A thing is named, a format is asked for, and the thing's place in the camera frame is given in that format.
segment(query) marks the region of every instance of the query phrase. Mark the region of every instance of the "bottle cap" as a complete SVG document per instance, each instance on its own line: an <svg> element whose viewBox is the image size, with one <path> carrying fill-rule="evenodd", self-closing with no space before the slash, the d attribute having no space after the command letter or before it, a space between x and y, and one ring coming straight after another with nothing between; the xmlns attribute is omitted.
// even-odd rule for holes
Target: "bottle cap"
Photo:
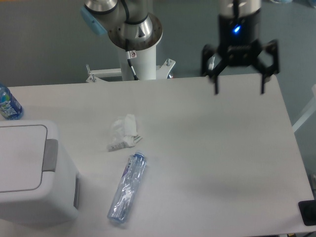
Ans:
<svg viewBox="0 0 316 237"><path fill-rule="evenodd" d="M137 151L135 152L135 155L136 155L136 154L139 154L139 155L141 155L142 157L145 157L144 153L143 153L141 150L137 150Z"/></svg>

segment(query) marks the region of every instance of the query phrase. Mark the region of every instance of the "white tissue paper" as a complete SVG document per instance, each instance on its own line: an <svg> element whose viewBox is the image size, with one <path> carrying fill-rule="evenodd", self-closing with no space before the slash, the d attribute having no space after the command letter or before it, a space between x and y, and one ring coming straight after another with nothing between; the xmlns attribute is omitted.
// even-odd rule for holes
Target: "white tissue paper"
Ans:
<svg viewBox="0 0 316 237"><path fill-rule="evenodd" d="M110 134L111 142L107 146L109 152L134 147L142 139L137 134L135 115L130 114L118 117L111 125Z"/></svg>

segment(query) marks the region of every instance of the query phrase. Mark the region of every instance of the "plastic water bottle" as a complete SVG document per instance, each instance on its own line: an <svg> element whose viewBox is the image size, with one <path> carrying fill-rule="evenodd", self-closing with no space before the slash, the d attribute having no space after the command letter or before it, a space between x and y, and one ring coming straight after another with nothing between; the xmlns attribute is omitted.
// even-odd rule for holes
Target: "plastic water bottle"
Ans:
<svg viewBox="0 0 316 237"><path fill-rule="evenodd" d="M110 220L120 224L126 221L145 166L146 160L141 151L137 151L135 155L129 157L108 213Z"/></svg>
<svg viewBox="0 0 316 237"><path fill-rule="evenodd" d="M8 87L0 83L0 114L7 120L20 119L23 108L11 94Z"/></svg>

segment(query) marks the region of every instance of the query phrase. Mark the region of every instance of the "white table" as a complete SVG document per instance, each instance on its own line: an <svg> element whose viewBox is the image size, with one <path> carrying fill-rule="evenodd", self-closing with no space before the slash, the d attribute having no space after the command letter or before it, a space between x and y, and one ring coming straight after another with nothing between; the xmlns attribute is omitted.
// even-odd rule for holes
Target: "white table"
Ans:
<svg viewBox="0 0 316 237"><path fill-rule="evenodd" d="M82 174L77 220L0 221L6 237L246 237L315 231L297 203L313 199L276 78L258 75L11 88L23 119L50 119ZM135 114L144 139L106 151L108 128ZM148 167L125 226L106 215L127 157Z"/></svg>

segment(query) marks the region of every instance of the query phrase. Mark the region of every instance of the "gray floor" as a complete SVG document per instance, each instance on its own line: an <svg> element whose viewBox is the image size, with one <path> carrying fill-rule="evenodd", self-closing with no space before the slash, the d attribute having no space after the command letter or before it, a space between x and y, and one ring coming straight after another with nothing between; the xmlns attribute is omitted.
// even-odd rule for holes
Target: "gray floor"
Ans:
<svg viewBox="0 0 316 237"><path fill-rule="evenodd" d="M91 69L118 68L116 50L107 36L94 35L81 19L82 2L0 2L0 81L8 86L80 83L86 80L87 63ZM218 44L217 2L154 1L154 13L164 27L157 63L167 57L176 60L175 77L199 76L201 49L206 43ZM261 40L273 39L279 40L278 81L293 123L316 84L316 10L305 0L264 1ZM226 69L223 74L253 72ZM316 172L315 136L316 114L296 133L308 174Z"/></svg>

